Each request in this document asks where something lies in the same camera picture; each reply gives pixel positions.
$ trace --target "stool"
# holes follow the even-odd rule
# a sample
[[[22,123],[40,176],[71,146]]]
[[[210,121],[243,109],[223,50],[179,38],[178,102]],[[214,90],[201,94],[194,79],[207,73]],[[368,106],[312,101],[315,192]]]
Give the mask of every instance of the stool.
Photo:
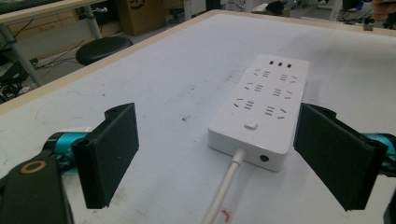
[[[76,59],[82,65],[95,63],[113,53],[133,45],[132,41],[122,36],[111,36],[93,40],[76,52]]]

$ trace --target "power strip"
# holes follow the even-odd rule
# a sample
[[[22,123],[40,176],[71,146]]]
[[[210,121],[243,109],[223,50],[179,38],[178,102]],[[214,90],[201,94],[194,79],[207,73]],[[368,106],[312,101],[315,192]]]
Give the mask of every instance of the power strip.
[[[209,126],[209,146],[279,171],[292,145],[309,62],[259,55]]]

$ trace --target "power switch button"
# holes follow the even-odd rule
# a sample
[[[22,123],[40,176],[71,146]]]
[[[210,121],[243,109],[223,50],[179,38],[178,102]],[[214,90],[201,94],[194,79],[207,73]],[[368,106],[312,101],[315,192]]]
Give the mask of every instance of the power switch button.
[[[257,125],[257,122],[254,120],[248,120],[247,122],[245,122],[245,128],[250,130],[256,130]]]

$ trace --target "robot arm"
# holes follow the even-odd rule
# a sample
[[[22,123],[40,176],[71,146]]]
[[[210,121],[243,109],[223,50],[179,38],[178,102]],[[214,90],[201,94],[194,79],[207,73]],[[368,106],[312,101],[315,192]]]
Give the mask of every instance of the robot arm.
[[[105,112],[91,133],[55,133],[0,179],[0,223],[74,223],[62,174],[75,167],[88,208],[110,201],[138,150],[134,104]]]
[[[317,105],[302,104],[294,148],[347,210],[362,210],[378,174],[396,176],[396,137],[361,134]],[[384,215],[396,224],[396,191]]]

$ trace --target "desk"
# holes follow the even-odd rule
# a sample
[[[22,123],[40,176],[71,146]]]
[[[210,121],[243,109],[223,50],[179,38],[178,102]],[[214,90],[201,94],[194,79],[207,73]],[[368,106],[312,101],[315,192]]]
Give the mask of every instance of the desk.
[[[140,149],[110,206],[87,210],[78,177],[64,177],[76,223],[201,223],[231,160],[207,128],[260,53],[311,63],[304,102],[359,132],[396,133],[395,34],[359,28],[227,11],[186,21],[0,105],[0,176],[58,130],[135,102]],[[382,223],[395,187],[379,176],[366,209],[345,212],[291,149],[278,173],[244,162],[223,207],[231,223]]]
[[[25,10],[6,13],[0,15],[0,34],[3,35],[4,39],[9,43],[11,48],[18,55],[21,64],[23,65],[29,76],[32,78],[32,80],[38,86],[42,86],[44,83],[42,83],[42,81],[37,77],[35,69],[30,64],[29,60],[31,60],[32,57],[40,55],[41,52],[51,52],[52,50],[67,46],[67,44],[76,43],[73,43],[73,41],[75,41],[76,38],[80,35],[78,32],[82,32],[82,30],[77,30],[78,24],[76,23],[70,25],[69,27],[71,28],[69,29],[67,29],[66,27],[59,29],[58,31],[46,32],[44,34],[34,36],[30,39],[23,39],[23,41],[19,43],[14,38],[12,33],[8,30],[7,25],[19,21],[27,21],[48,16],[50,14],[67,11],[77,7],[84,7],[88,18],[90,18],[87,20],[87,22],[90,26],[92,35],[95,38],[100,38],[101,35],[99,28],[96,24],[96,20],[93,17],[92,10],[89,5],[103,1],[106,0],[63,0],[61,2],[51,3],[41,7],[32,7]]]

